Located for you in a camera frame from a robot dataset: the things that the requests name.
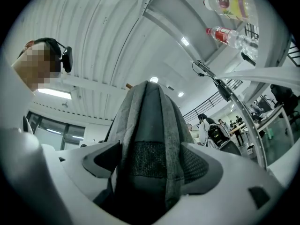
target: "bottle label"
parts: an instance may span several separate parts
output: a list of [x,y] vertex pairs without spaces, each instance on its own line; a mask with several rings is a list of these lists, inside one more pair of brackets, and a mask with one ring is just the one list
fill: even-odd
[[248,15],[243,0],[218,0],[218,2],[225,16],[248,22]]
[[217,27],[216,33],[215,33],[216,40],[228,45],[227,39],[228,39],[228,34],[230,31],[231,31],[231,29]]

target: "yellow label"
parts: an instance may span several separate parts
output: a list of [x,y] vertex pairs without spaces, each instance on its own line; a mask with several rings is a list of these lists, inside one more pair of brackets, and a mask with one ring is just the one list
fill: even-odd
[[248,15],[243,0],[218,0],[225,16],[247,22]]

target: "glass wall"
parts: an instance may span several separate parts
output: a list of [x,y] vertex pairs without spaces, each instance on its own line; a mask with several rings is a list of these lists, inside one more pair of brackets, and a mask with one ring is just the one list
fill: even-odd
[[56,151],[79,148],[79,142],[83,140],[84,127],[44,118],[32,112],[28,113],[27,119],[40,143],[51,145]]

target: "chair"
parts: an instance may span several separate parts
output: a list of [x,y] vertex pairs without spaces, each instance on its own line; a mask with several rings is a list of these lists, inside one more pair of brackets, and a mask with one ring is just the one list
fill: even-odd
[[286,115],[291,118],[291,120],[289,120],[290,124],[296,123],[298,131],[298,124],[296,120],[300,118],[300,114],[294,109],[298,106],[299,98],[293,93],[292,89],[274,84],[271,84],[271,92],[277,100],[275,107],[283,104]]

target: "plastic bottle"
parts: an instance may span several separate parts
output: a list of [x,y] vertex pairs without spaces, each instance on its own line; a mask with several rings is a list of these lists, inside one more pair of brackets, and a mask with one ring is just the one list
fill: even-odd
[[206,33],[210,34],[215,40],[242,51],[253,61],[257,60],[258,40],[240,35],[236,30],[222,27],[207,28]]
[[258,26],[256,7],[253,0],[204,0],[207,9],[219,15],[241,20]]

